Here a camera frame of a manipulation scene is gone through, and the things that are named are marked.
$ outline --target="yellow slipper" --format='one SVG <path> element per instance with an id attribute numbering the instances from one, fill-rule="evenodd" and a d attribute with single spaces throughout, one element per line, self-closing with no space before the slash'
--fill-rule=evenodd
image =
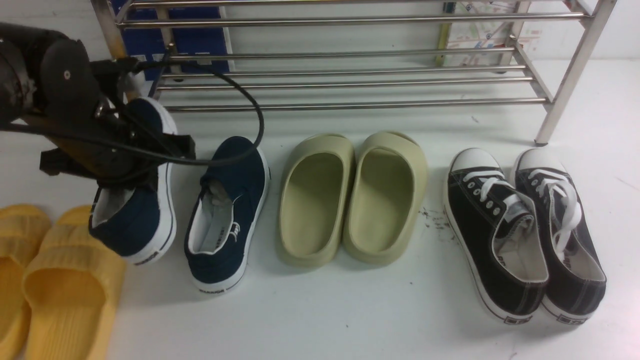
<path id="1" fill-rule="evenodd" d="M 27 360 L 104 359 L 125 262 L 88 232 L 90 206 L 49 230 L 22 286 L 32 310 Z"/>
<path id="2" fill-rule="evenodd" d="M 49 217 L 32 205 L 0 209 L 0 360 L 12 360 L 29 332 L 31 310 L 22 294 L 22 274 L 38 253 Z"/>

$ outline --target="stainless steel shoe rack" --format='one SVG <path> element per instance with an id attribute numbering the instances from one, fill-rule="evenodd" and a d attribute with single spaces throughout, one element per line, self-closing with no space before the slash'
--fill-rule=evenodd
<path id="1" fill-rule="evenodd" d="M 530 13 L 532 1 L 514 1 L 516 12 L 509 14 L 479 14 L 471 16 L 436 15 L 436 16 L 388 16 L 388 17 L 305 17 L 305 18 L 260 18 L 260 19 L 215 19 L 215 20 L 174 20 L 169 19 L 167 9 L 183 8 L 187 6 L 256 6 L 256 5 L 297 5 L 325 4 L 335 6 L 346 3 L 400 3 L 400 2 L 436 2 L 443 0 L 128 0 L 120 11 L 115 14 L 109 0 L 92 0 L 100 26 L 107 40 L 111 55 L 114 58 L 126 56 L 121 31 L 126 29 L 160 28 L 166 45 L 165 59 L 171 60 L 305 60 L 325 58 L 372 58 L 384 56 L 439 56 L 449 54 L 504 54 L 497 65 L 467 66 L 467 67 L 419 67 L 405 69 L 340 69 L 340 70 L 290 70 L 290 71 L 251 71 L 230 72 L 229 76 L 237 78 L 247 90 L 292 90 L 292 89 L 338 89 L 338 88 L 383 88 L 400 86 L 433 86 L 433 85 L 482 85 L 495 83 L 529 83 L 536 97 L 516 97 L 500 99 L 450 99 L 422 101 L 394 101 L 394 102 L 338 102 L 338 103 L 308 103 L 308 104 L 266 104 L 263 110 L 291 111 L 291 110 L 351 110 L 351 109 L 380 109 L 380 108 L 408 108 L 430 106 L 469 106 L 469 105 L 513 105 L 540 104 L 547 111 L 547 117 L 535 139 L 536 144 L 548 143 L 561 115 L 575 89 L 584 67 L 604 29 L 617 0 L 598 0 L 594 9 L 590 10 L 584 0 L 562 0 L 568 7 L 568 12 L 561 13 Z M 128 14 L 136 9 L 153 8 L 157 12 L 157 20 L 131 20 Z M 525 21 L 568 20 L 578 21 L 584 27 L 583 36 L 575 50 L 570 65 L 564 75 L 557 93 L 552 94 L 542 82 L 537 70 L 522 46 L 518 37 Z M 511 35 L 506 47 L 487 49 L 421 49 L 411 51 L 367 51 L 341 53 L 259 53 L 259 54 L 229 54 L 224 56 L 185 56 L 175 53 L 173 42 L 173 28 L 231 28 L 257 26 L 364 26 L 371 24 L 399 24 L 399 23 L 451 23 L 451 22 L 482 22 L 503 21 L 511 23 Z M 491 76 L 465 77 L 447 79 L 411 79 L 411 80 L 376 80 L 376 81 L 309 81 L 304 83 L 250 83 L 246 79 L 277 78 L 291 79 L 300 77 L 322 78 L 353 76 L 387 76 L 410 74 L 471 74 L 478 72 L 521 72 L 523 76 Z M 166 91 L 202 91 L 202 90 L 232 90 L 226 84 L 187 84 L 166 83 L 168 79 L 212 79 L 208 74 L 183 74 L 179 67 L 172 67 L 170 71 L 163 69 L 161 77 L 157 79 L 151 89 L 151 96 L 158 98 Z M 253 111 L 251 106 L 168 106 L 171 112 L 203 112 L 203 111 Z"/>

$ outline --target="sneaker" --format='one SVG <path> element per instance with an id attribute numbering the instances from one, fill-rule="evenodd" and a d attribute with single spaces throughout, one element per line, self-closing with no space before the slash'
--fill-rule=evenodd
<path id="1" fill-rule="evenodd" d="M 484 305 L 506 324 L 528 322 L 548 281 L 533 201 L 486 151 L 467 149 L 451 163 L 444 209 Z"/>
<path id="2" fill-rule="evenodd" d="M 140 97 L 127 107 L 165 134 L 176 134 L 175 122 L 157 101 Z M 134 265 L 153 263 L 166 253 L 176 232 L 171 196 L 171 163 L 157 169 L 157 189 L 98 188 L 90 234 Z"/>
<path id="3" fill-rule="evenodd" d="M 536 204 L 549 269 L 542 304 L 559 322 L 584 323 L 604 297 L 607 278 L 596 255 L 582 202 L 566 170 L 547 151 L 523 152 L 511 182 Z"/>
<path id="4" fill-rule="evenodd" d="M 251 140 L 226 139 L 213 159 L 244 153 Z M 193 282 L 204 293 L 225 293 L 242 278 L 255 224 L 269 190 L 271 172 L 260 149 L 239 163 L 210 167 L 200 179 L 184 252 Z"/>

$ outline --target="shoe tongue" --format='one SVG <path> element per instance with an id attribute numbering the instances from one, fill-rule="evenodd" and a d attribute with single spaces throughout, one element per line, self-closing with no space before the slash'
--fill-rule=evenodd
<path id="1" fill-rule="evenodd" d="M 496 254 L 501 250 L 513 250 L 518 245 L 518 239 L 531 231 L 535 225 L 533 214 L 518 195 L 510 195 L 504 199 L 504 203 L 507 206 L 507 211 L 500 221 L 493 242 Z"/>

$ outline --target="slide sandal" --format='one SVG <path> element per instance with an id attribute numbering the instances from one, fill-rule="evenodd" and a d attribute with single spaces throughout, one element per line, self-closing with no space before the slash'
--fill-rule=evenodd
<path id="1" fill-rule="evenodd" d="M 29 332 L 31 310 L 22 294 L 22 274 L 51 227 L 32 205 L 0 209 L 0 360 L 12 360 Z"/>
<path id="2" fill-rule="evenodd" d="M 66 212 L 27 267 L 31 306 L 27 360 L 104 359 L 125 261 L 88 231 L 91 206 Z"/>
<path id="3" fill-rule="evenodd" d="M 315 135 L 291 152 L 282 181 L 278 253 L 294 266 L 317 267 L 340 245 L 355 153 L 342 135 Z"/>
<path id="4" fill-rule="evenodd" d="M 406 250 L 427 186 L 420 146 L 401 133 L 380 132 L 362 145 L 342 241 L 366 263 L 387 265 Z"/>

